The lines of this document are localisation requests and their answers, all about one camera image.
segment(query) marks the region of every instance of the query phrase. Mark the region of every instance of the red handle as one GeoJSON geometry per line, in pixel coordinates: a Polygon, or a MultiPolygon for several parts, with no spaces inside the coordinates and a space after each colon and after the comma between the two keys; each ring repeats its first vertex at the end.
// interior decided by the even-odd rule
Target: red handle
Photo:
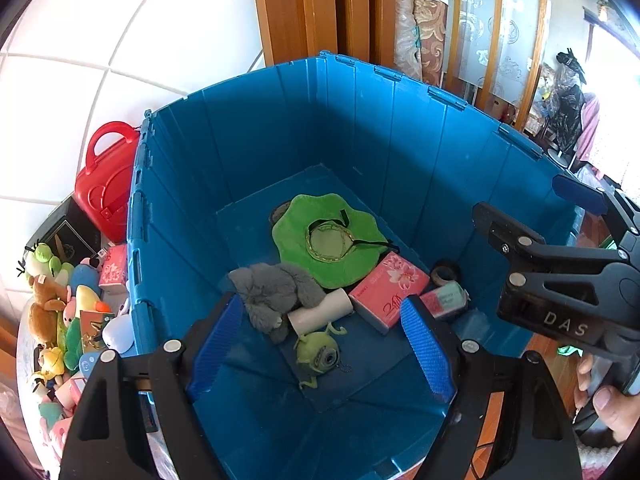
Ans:
{"type": "Polygon", "coordinates": [[[86,149],[86,158],[84,160],[84,170],[89,174],[97,165],[97,155],[95,155],[95,145],[98,140],[106,134],[120,134],[125,138],[127,143],[138,140],[138,132],[122,121],[111,121],[100,126],[95,133],[91,136],[89,141],[89,147],[86,149]]]}

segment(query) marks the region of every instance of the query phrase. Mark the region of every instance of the yellow plush toy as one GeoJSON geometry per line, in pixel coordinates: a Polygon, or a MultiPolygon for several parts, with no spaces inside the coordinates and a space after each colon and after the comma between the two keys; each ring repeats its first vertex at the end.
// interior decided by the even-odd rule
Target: yellow plush toy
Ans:
{"type": "Polygon", "coordinates": [[[34,372],[30,380],[38,378],[47,382],[55,378],[57,384],[62,384],[62,375],[65,373],[64,356],[65,353],[57,346],[41,350],[38,359],[40,371],[34,372]]]}
{"type": "Polygon", "coordinates": [[[98,295],[85,285],[78,285],[76,290],[76,317],[80,317],[83,310],[95,311],[95,304],[100,301],[98,295]]]}

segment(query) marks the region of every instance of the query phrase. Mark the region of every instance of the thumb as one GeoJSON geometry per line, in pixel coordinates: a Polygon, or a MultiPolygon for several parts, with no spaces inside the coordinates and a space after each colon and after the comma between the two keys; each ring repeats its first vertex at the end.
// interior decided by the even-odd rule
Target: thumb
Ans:
{"type": "Polygon", "coordinates": [[[626,397],[613,386],[603,386],[593,396],[593,407],[616,441],[624,442],[640,416],[640,396],[626,397]]]}

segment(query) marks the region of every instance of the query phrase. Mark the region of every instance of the brown teddy bear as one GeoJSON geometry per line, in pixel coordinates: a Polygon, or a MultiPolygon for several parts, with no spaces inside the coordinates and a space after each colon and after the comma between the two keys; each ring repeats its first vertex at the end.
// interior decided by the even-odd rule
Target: brown teddy bear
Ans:
{"type": "Polygon", "coordinates": [[[44,274],[30,277],[34,302],[29,309],[28,326],[33,338],[45,346],[55,346],[58,339],[58,312],[65,309],[67,287],[44,274]]]}

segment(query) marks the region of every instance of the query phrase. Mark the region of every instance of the white tile wall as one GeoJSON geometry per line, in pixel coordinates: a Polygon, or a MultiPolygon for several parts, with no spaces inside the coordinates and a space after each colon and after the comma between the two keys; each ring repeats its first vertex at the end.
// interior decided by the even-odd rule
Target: white tile wall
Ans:
{"type": "Polygon", "coordinates": [[[30,297],[17,260],[73,191],[91,134],[261,68],[261,50],[255,0],[30,3],[0,49],[0,314],[30,297]]]}

